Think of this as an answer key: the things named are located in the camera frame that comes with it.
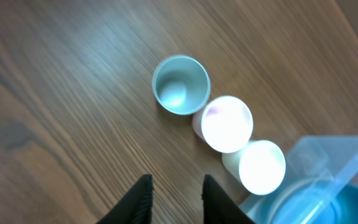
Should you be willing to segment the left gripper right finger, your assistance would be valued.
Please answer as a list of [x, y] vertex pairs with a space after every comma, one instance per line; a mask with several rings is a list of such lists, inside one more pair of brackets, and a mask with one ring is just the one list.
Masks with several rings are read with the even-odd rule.
[[204, 176], [201, 198], [204, 224], [255, 224], [231, 200], [212, 175]]

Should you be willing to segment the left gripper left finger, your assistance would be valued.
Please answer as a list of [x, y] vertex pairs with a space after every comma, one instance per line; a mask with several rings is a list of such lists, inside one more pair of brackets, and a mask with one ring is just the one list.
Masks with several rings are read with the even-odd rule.
[[142, 175], [97, 224], [151, 224], [153, 190], [152, 176]]

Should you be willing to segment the cream cup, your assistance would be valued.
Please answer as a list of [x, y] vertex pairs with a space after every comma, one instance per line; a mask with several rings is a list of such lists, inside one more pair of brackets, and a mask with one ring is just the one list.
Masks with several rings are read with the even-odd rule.
[[282, 150], [268, 140], [249, 141], [236, 152], [224, 153], [222, 162], [226, 170], [255, 195], [275, 191], [286, 172]]

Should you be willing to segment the pink cup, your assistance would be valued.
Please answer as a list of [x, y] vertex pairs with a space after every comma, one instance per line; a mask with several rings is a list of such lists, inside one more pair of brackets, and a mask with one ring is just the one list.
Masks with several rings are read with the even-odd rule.
[[215, 151], [236, 152], [246, 146], [253, 132], [254, 122], [248, 106], [235, 96], [220, 96], [192, 119], [195, 133]]

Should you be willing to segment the light blue bowl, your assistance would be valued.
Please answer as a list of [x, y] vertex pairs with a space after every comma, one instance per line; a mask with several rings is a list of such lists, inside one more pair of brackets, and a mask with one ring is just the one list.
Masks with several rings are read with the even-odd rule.
[[335, 223], [336, 210], [328, 179], [300, 179], [279, 193], [268, 210], [267, 223]]

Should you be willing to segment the clear plastic storage container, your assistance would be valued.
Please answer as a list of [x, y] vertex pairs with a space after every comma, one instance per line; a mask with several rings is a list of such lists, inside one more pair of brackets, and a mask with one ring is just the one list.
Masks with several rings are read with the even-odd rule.
[[240, 209], [255, 223], [358, 223], [358, 135], [305, 136], [273, 193]]

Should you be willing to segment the grey cup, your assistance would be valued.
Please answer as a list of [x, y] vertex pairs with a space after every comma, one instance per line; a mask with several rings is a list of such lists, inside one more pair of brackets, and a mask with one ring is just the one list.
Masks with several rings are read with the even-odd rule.
[[202, 64], [187, 55], [172, 55], [162, 60], [152, 75], [155, 99], [167, 111], [190, 115], [208, 101], [211, 80]]

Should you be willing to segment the dark blue bowl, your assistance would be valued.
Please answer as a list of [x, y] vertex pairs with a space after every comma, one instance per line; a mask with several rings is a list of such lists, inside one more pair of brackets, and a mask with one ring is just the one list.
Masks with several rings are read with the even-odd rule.
[[348, 184], [334, 201], [336, 221], [339, 224], [358, 224], [358, 186]]

